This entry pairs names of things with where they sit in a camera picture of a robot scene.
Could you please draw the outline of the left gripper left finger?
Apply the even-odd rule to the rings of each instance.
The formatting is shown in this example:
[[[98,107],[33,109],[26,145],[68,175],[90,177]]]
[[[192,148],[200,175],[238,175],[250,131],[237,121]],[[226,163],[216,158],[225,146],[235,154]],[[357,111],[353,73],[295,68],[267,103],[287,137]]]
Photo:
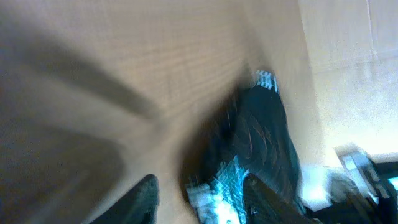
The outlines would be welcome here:
[[[148,174],[91,224],[155,224],[158,205],[158,179]]]

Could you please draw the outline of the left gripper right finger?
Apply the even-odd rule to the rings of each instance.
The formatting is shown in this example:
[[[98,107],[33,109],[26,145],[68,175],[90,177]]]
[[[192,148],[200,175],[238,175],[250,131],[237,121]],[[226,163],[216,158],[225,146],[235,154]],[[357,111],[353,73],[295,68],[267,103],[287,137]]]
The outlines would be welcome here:
[[[319,220],[300,214],[285,203],[264,182],[249,174],[243,183],[246,223],[250,224],[316,224]]]

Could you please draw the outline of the black orange-lined jersey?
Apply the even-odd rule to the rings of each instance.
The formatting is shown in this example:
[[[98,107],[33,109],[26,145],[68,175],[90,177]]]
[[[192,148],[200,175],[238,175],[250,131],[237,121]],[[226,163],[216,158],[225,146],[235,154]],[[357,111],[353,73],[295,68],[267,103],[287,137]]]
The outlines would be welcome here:
[[[200,223],[246,223],[243,183],[255,175],[300,214],[300,162],[290,138],[276,77],[255,73],[216,124],[198,172],[186,187]]]

